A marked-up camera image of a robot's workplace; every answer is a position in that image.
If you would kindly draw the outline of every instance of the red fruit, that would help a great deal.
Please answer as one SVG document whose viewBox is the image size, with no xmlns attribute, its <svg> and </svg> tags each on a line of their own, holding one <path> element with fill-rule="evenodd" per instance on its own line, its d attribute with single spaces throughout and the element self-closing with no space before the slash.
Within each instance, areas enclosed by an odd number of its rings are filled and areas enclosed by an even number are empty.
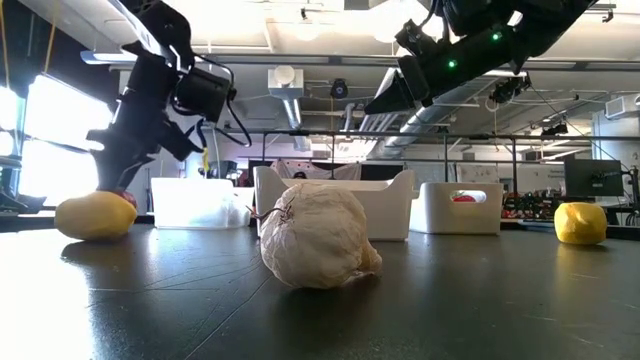
<svg viewBox="0 0 640 360">
<path fill-rule="evenodd" d="M 116 193 L 118 195 L 120 195 L 123 199 L 127 200 L 131 205 L 133 205 L 134 208 L 138 208 L 138 202 L 136 201 L 135 196 L 133 196 L 133 194 L 131 194 L 130 192 L 126 192 L 123 191 L 121 193 Z"/>
<path fill-rule="evenodd" d="M 453 198 L 453 202 L 476 202 L 476 199 L 473 196 L 462 195 Z"/>
</svg>

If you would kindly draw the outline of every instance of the table surface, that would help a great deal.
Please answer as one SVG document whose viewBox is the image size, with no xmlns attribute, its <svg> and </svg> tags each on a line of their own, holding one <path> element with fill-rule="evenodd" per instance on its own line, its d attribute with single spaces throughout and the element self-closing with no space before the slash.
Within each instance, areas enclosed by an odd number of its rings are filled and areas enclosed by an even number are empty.
<svg viewBox="0 0 640 360">
<path fill-rule="evenodd" d="M 381 277 L 290 289 L 255 234 L 0 234 L 2 359 L 639 359 L 640 243 L 412 234 Z"/>
</svg>

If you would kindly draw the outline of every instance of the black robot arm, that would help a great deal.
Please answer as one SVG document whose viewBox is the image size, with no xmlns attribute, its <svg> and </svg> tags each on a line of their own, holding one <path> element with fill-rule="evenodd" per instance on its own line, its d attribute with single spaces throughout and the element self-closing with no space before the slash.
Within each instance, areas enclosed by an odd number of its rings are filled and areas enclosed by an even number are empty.
<svg viewBox="0 0 640 360">
<path fill-rule="evenodd" d="M 98 190 L 121 192 L 161 148 L 178 161 L 202 152 L 169 119 L 169 104 L 217 122 L 233 90 L 230 80 L 194 66 L 189 22 L 180 13 L 162 1 L 109 1 L 133 25 L 139 41 L 123 49 L 138 57 L 113 122 L 106 130 L 90 131 L 87 139 L 104 146 L 91 152 Z"/>
<path fill-rule="evenodd" d="M 546 52 L 596 0 L 432 0 L 430 12 L 460 41 L 435 41 L 407 22 L 396 35 L 411 55 L 398 60 L 392 85 L 365 108 L 368 114 L 429 106 L 433 99 L 504 64 L 518 74 Z M 509 25 L 518 11 L 522 19 Z"/>
</svg>

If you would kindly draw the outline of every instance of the yellow lemon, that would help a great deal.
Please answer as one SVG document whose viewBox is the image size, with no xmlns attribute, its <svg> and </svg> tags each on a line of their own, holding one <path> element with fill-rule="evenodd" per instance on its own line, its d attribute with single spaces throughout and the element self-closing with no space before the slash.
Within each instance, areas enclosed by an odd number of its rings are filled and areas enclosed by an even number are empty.
<svg viewBox="0 0 640 360">
<path fill-rule="evenodd" d="M 56 209 L 55 226 L 79 240 L 113 241 L 129 231 L 136 209 L 127 200 L 107 191 L 64 201 Z"/>
<path fill-rule="evenodd" d="M 558 239 L 564 243 L 593 245 L 607 238 L 607 217 L 598 205 L 562 204 L 553 222 Z"/>
</svg>

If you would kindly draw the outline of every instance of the white plastic bin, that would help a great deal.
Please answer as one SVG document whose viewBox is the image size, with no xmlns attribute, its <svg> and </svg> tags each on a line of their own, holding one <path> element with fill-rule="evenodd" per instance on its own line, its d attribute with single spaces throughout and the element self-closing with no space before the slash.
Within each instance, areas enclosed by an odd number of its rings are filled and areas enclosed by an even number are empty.
<svg viewBox="0 0 640 360">
<path fill-rule="evenodd" d="M 230 180 L 151 179 L 158 228 L 218 230 L 249 225 L 253 188 L 234 188 Z"/>
<path fill-rule="evenodd" d="M 362 204 L 369 241 L 405 241 L 409 236 L 409 211 L 414 196 L 411 170 L 402 171 L 388 181 L 281 179 L 266 166 L 255 167 L 253 174 L 259 214 L 273 209 L 280 196 L 296 184 L 339 186 L 351 191 Z"/>
<path fill-rule="evenodd" d="M 502 184 L 424 183 L 411 205 L 409 229 L 427 234 L 498 234 Z M 455 202 L 454 195 L 473 198 Z"/>
</svg>

